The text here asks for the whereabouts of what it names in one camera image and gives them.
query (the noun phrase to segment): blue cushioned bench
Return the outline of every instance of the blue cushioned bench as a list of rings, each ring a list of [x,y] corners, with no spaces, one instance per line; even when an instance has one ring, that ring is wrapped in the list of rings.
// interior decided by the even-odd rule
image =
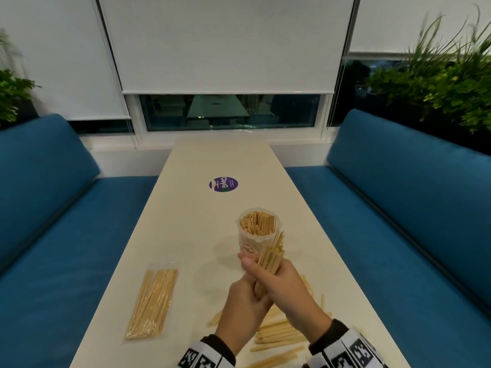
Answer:
[[[95,179],[51,115],[0,131],[0,367],[68,368],[156,177]]]
[[[353,110],[328,163],[286,170],[408,363],[491,366],[491,158]]]

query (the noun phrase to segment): left hand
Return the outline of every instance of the left hand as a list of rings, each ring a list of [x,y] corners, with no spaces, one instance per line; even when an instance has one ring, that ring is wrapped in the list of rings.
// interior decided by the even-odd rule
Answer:
[[[272,305],[268,295],[261,301],[256,299],[254,279],[249,274],[244,274],[230,286],[215,335],[237,356],[254,337]]]

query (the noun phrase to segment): right hand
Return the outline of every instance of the right hand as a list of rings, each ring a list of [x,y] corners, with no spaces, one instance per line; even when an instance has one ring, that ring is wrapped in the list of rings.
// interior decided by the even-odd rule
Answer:
[[[331,318],[317,305],[291,261],[283,259],[276,275],[258,265],[258,255],[239,253],[242,268],[267,291],[290,324],[310,343],[316,342],[331,326]]]

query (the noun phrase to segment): roller blind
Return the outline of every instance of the roller blind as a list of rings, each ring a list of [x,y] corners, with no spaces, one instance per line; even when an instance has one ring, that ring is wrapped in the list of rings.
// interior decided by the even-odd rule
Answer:
[[[484,27],[491,19],[491,0],[361,0],[350,52],[403,53],[416,44],[426,12],[426,26],[444,14],[439,37],[450,40],[467,17],[476,22],[473,4],[481,8]]]
[[[0,0],[14,66],[35,80],[34,105],[68,120],[129,117],[94,0]]]
[[[125,93],[330,93],[353,0],[101,4]]]

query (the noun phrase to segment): leaves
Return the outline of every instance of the leaves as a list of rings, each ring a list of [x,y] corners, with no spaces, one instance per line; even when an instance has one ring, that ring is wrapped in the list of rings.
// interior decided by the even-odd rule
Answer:
[[[16,121],[17,101],[30,98],[30,90],[35,86],[34,81],[18,78],[11,70],[0,71],[0,123]]]
[[[442,45],[435,41],[441,19],[421,30],[417,45],[400,66],[378,68],[365,84],[384,94],[388,105],[402,100],[419,107],[421,120],[443,113],[471,133],[491,131],[491,34],[486,35],[491,22],[479,31],[478,13],[470,38],[462,42],[457,34]]]

